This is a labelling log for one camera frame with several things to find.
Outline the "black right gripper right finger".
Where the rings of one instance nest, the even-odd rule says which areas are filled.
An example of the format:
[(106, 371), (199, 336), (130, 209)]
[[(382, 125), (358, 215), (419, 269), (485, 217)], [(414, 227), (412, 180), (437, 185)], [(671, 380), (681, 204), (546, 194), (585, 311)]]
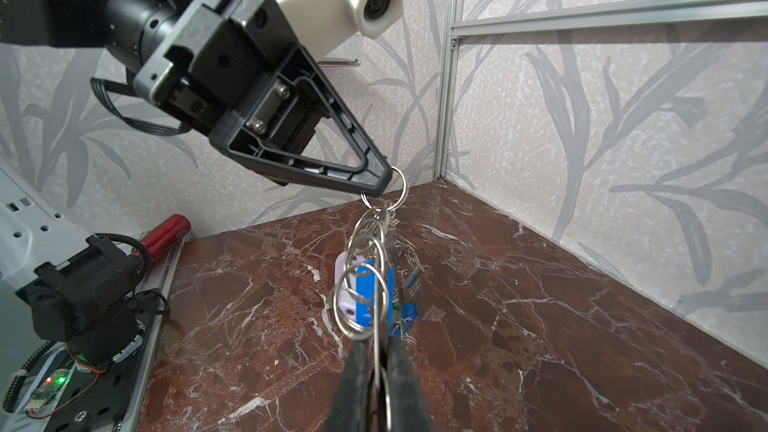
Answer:
[(389, 337), (383, 372), (384, 431), (431, 431), (432, 418), (404, 341)]

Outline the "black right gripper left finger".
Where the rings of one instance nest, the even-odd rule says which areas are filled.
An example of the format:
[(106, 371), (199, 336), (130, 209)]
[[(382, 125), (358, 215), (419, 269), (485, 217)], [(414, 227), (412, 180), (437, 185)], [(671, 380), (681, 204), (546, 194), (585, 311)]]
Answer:
[(354, 341), (350, 347), (324, 431), (365, 432), (371, 425), (370, 399), (372, 368), (369, 340)]

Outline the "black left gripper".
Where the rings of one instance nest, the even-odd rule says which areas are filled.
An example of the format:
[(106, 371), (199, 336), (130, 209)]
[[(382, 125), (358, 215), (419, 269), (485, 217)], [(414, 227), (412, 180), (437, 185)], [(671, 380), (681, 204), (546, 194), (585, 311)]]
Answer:
[[(210, 133), (221, 154), (279, 185), (381, 195), (392, 166), (298, 44), (277, 0), (193, 0), (133, 86), (154, 107)], [(323, 119), (339, 129), (357, 165), (303, 154)]]

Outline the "steel key ring disc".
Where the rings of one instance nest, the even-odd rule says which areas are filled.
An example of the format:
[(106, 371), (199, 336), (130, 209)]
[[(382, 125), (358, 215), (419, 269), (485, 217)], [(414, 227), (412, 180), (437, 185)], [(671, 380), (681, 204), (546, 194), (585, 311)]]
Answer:
[(410, 355), (418, 317), (424, 268), (415, 247), (401, 236), (397, 211), (409, 189), (392, 203), (362, 199), (365, 210), (335, 264), (329, 314), (340, 332), (354, 341), (369, 340), (372, 368), (368, 431), (384, 431), (383, 372), (389, 337), (401, 338)]

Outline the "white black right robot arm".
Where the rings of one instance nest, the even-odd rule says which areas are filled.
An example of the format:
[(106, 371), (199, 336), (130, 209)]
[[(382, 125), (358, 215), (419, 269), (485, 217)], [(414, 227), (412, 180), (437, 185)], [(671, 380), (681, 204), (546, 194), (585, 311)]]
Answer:
[[(352, 347), (329, 431), (433, 429), (404, 323), (421, 291), (421, 267), (397, 235), (395, 211), (368, 205), (336, 268), (327, 304)], [(89, 232), (2, 166), (1, 281), (30, 307), (36, 334), (65, 345), (77, 366), (101, 376), (142, 344), (131, 292), (150, 267), (140, 241)]]

